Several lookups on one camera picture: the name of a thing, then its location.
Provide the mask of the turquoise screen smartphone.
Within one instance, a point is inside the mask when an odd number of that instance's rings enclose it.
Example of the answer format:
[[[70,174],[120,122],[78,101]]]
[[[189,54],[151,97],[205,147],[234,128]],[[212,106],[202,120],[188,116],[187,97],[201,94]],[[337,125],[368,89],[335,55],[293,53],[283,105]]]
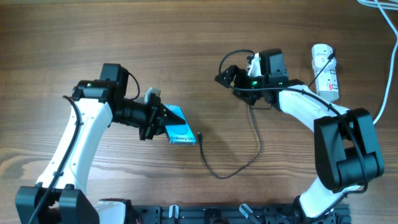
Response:
[[[185,121],[185,124],[168,125],[165,127],[166,135],[170,144],[188,144],[194,145],[197,140],[185,119],[185,115],[181,108],[177,105],[165,105],[171,112],[178,115]]]

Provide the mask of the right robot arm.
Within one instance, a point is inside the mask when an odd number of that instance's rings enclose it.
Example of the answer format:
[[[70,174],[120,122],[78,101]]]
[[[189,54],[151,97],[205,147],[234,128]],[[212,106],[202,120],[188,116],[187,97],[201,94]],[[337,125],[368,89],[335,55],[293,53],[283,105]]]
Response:
[[[383,175],[384,160],[370,113],[335,105],[300,80],[291,80],[280,49],[250,51],[246,68],[231,65],[219,70],[215,81],[250,106],[263,98],[313,132],[317,178],[295,198],[290,221],[321,221],[344,198],[365,193],[369,182]]]

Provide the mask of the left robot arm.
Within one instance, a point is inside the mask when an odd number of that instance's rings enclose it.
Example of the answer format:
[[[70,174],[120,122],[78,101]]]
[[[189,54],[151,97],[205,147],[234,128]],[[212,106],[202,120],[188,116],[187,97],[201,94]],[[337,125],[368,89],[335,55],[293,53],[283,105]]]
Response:
[[[186,123],[162,104],[156,89],[144,101],[127,99],[131,75],[120,64],[106,63],[99,79],[80,81],[66,97],[70,119],[50,163],[33,187],[17,192],[21,223],[142,223],[130,200],[108,198],[93,205],[85,195],[98,144],[112,123],[138,128],[143,141]]]

